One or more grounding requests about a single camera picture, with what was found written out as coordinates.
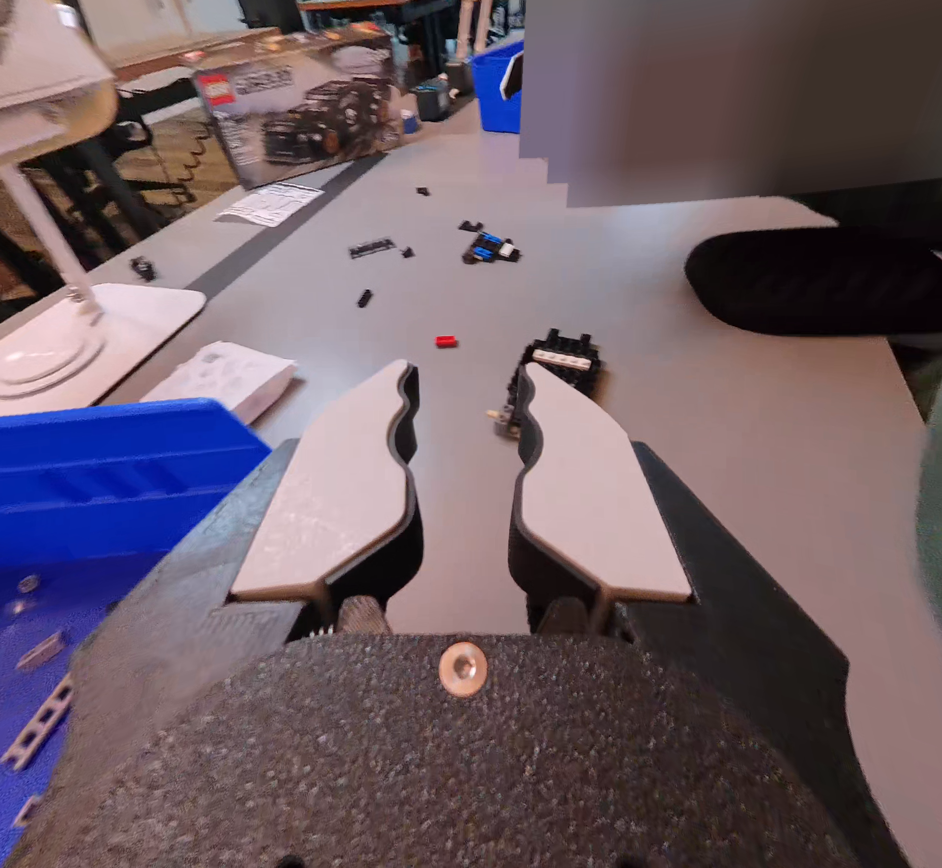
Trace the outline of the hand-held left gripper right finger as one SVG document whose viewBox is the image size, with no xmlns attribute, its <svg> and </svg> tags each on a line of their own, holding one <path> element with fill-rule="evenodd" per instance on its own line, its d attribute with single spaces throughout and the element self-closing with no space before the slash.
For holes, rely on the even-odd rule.
<svg viewBox="0 0 942 868">
<path fill-rule="evenodd" d="M 531 632 L 561 601 L 590 631 L 616 604 L 690 605 L 692 583 L 626 430 L 540 364 L 519 372 L 509 570 Z"/>
</svg>

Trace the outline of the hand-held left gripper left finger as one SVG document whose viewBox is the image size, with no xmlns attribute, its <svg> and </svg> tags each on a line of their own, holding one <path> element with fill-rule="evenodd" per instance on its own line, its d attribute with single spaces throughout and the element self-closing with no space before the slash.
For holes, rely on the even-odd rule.
<svg viewBox="0 0 942 868">
<path fill-rule="evenodd" d="M 418 574 L 418 368 L 397 359 L 331 403 L 300 438 L 232 582 L 240 603 L 382 607 Z"/>
</svg>

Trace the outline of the black lego car chassis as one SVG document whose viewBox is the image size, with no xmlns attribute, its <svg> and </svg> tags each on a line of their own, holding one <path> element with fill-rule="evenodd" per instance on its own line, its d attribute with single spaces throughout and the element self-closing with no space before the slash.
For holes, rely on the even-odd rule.
<svg viewBox="0 0 942 868">
<path fill-rule="evenodd" d="M 520 373 L 529 363 L 536 363 L 583 396 L 594 400 L 599 389 L 604 363 L 591 334 L 567 337 L 551 328 L 541 339 L 527 344 L 510 378 L 506 398 L 499 410 L 488 412 L 496 434 L 518 439 L 521 431 Z"/>
</svg>

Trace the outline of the blue plastic bin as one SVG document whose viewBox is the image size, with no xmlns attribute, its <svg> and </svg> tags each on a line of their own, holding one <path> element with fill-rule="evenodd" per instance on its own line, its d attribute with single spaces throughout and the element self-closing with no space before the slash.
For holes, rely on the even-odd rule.
<svg viewBox="0 0 942 868">
<path fill-rule="evenodd" d="M 2 418 L 1 590 L 7 570 L 23 576 L 20 592 L 50 599 L 69 633 L 70 665 L 134 586 L 271 452 L 204 399 Z"/>
<path fill-rule="evenodd" d="M 480 127 L 485 132 L 520 132 L 523 51 L 524 38 L 518 37 L 470 60 Z"/>
</svg>

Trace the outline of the blue and black lego assembly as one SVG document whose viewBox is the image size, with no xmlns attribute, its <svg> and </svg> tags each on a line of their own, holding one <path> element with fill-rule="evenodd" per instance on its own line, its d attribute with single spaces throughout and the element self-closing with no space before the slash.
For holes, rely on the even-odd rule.
<svg viewBox="0 0 942 868">
<path fill-rule="evenodd" d="M 519 247 L 509 238 L 502 238 L 484 229 L 480 222 L 464 220 L 459 230 L 472 235 L 469 245 L 462 253 L 462 262 L 467 265 L 476 263 L 519 262 L 522 254 Z"/>
</svg>

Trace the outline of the heap of loose lego parts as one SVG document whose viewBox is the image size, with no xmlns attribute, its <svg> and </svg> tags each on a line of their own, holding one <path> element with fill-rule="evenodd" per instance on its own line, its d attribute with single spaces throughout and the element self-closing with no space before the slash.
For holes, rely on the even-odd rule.
<svg viewBox="0 0 942 868">
<path fill-rule="evenodd" d="M 69 665 L 69 633 L 63 615 L 49 608 L 40 589 L 22 593 L 23 576 L 2 571 L 1 590 L 1 751 L 6 752 Z M 19 838 L 12 824 L 24 803 L 42 794 L 62 752 L 69 714 L 53 728 L 26 768 L 2 763 L 2 839 Z"/>
</svg>

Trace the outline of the lego set cardboard box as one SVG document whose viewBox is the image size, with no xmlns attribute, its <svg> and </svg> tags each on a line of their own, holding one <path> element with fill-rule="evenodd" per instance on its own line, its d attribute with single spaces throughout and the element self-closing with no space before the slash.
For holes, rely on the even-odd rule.
<svg viewBox="0 0 942 868">
<path fill-rule="evenodd" d="M 389 34 L 372 22 L 194 58 L 194 85 L 245 191 L 380 154 L 404 134 Z"/>
</svg>

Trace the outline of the white printed paper bag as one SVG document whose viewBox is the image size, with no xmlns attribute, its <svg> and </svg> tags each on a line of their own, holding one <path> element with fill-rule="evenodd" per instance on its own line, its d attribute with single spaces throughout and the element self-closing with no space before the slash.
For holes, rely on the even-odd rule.
<svg viewBox="0 0 942 868">
<path fill-rule="evenodd" d="M 293 360 L 213 342 L 179 364 L 139 402 L 216 401 L 249 425 L 281 399 L 297 370 Z"/>
</svg>

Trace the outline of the white book stand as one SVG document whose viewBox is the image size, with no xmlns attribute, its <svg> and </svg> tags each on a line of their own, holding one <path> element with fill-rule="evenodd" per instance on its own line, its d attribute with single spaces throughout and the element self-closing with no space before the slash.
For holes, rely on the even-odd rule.
<svg viewBox="0 0 942 868">
<path fill-rule="evenodd" d="M 6 190 L 26 215 L 65 284 L 65 296 L 2 339 L 3 417 L 97 403 L 206 306 L 191 289 L 91 285 L 38 192 L 2 168 Z"/>
</svg>

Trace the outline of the small white printed sheet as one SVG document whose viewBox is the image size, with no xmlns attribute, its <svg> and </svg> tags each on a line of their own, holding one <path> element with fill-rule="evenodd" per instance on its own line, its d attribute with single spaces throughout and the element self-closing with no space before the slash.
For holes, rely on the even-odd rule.
<svg viewBox="0 0 942 868">
<path fill-rule="evenodd" d="M 269 184 L 246 193 L 218 213 L 214 220 L 273 228 L 323 197 L 324 193 L 322 189 L 291 182 Z"/>
</svg>

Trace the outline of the black office chair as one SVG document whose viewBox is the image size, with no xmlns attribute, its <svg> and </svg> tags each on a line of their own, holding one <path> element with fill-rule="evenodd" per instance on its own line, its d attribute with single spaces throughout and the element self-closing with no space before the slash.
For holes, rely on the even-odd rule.
<svg viewBox="0 0 942 868">
<path fill-rule="evenodd" d="M 95 234 L 112 255 L 132 244 L 108 217 L 107 207 L 114 206 L 135 238 L 142 240 L 170 224 L 168 217 L 147 201 L 146 193 L 170 194 L 182 213 L 196 202 L 189 182 L 174 180 L 167 171 L 159 180 L 125 179 L 117 168 L 117 162 L 125 156 L 143 150 L 157 152 L 155 133 L 148 122 L 151 115 L 182 108 L 196 96 L 187 76 L 150 90 L 120 89 L 115 121 L 103 133 L 26 163 L 30 172 L 41 172 L 51 179 L 70 202 L 68 211 L 62 213 L 42 195 L 56 221 L 65 226 L 67 239 L 78 242 L 79 258 L 85 265 L 104 259 L 102 254 L 91 253 L 89 233 Z"/>
</svg>

